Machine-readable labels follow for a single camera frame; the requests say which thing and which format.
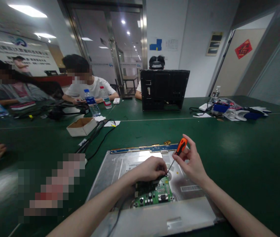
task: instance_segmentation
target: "cardboard box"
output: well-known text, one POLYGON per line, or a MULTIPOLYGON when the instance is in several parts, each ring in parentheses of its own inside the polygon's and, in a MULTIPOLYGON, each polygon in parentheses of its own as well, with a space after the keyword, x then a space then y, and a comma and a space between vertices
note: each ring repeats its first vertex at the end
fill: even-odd
POLYGON ((97 123, 94 118, 80 118, 76 122, 70 124, 67 130, 72 137, 86 136, 96 126, 97 123))

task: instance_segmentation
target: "table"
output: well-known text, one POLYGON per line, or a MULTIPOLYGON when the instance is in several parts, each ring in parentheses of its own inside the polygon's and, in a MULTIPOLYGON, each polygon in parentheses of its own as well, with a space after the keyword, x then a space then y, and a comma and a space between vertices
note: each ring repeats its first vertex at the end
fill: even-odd
MULTIPOLYGON (((141 101, 136 99, 121 101, 109 110, 100 104, 102 115, 122 122, 86 165, 85 177, 80 177, 80 184, 69 194, 72 202, 64 202, 64 212, 72 208, 71 213, 84 203, 107 150, 162 144, 167 140, 175 143, 185 133, 196 142, 208 175, 280 236, 280 106, 246 96, 231 98, 241 106, 263 106, 273 113, 247 122, 192 117, 188 108, 198 107, 208 98, 186 98, 178 112, 143 112, 141 101)), ((0 119, 0 141, 8 147, 0 160, 0 236, 8 236, 14 230, 21 215, 18 207, 40 191, 40 185, 57 168, 62 155, 75 152, 83 137, 71 137, 66 126, 81 116, 68 116, 59 122, 0 119), (23 172, 25 178, 19 178, 23 172)), ((108 129, 104 128, 91 143, 87 157, 94 153, 108 129)), ((51 218, 36 219, 32 224, 18 226, 12 236, 45 236, 56 225, 51 218)), ((177 236, 237 234, 225 222, 177 236)))
POLYGON ((139 78, 138 75, 133 75, 133 76, 123 76, 123 80, 125 81, 126 84, 126 90, 128 91, 128 89, 131 89, 128 93, 128 95, 131 95, 131 91, 132 89, 134 90, 134 94, 136 94, 136 85, 134 83, 134 81, 137 79, 137 83, 139 84, 139 78), (127 81, 133 81, 133 87, 127 87, 127 81))

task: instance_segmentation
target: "woman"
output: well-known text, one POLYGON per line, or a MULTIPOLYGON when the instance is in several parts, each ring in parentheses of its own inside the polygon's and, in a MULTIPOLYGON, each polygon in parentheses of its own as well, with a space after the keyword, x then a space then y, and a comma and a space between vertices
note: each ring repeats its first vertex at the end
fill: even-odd
POLYGON ((52 91, 31 77, 12 69, 0 60, 0 104, 10 105, 30 101, 54 100, 52 91))

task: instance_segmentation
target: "black hair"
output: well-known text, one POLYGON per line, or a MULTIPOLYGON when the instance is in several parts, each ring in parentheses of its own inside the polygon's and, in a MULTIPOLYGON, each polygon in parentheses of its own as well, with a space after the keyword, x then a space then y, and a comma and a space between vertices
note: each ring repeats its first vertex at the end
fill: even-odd
POLYGON ((6 63, 2 62, 1 60, 0 60, 0 70, 4 70, 5 74, 7 74, 7 75, 12 75, 12 79, 14 79, 18 82, 22 82, 22 83, 26 83, 26 84, 30 83, 30 84, 37 86, 38 88, 40 88, 42 91, 44 91, 48 95, 52 95, 54 93, 52 90, 43 86, 40 82, 36 81, 32 77, 26 76, 18 71, 15 71, 14 69, 12 69, 11 64, 6 64, 6 63))
POLYGON ((67 71, 71 72, 89 72, 90 65, 88 64, 88 61, 83 58, 82 56, 79 56, 77 54, 71 54, 67 55, 62 59, 63 64, 65 65, 65 68, 67 71))
POLYGON ((152 56, 149 60, 149 69, 163 69, 165 65, 164 57, 162 55, 159 55, 158 57, 152 56), (152 67, 152 65, 161 65, 161 67, 152 67))
POLYGON ((15 60, 15 59, 25 60, 25 58, 23 58, 22 56, 14 57, 13 60, 15 60))

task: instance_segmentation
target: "red decoration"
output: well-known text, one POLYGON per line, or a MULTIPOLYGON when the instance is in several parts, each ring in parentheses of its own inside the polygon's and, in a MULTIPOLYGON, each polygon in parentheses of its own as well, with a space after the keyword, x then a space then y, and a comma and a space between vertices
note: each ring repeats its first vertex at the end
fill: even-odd
POLYGON ((235 49, 239 59, 247 55, 250 51, 252 51, 252 46, 249 39, 235 49))

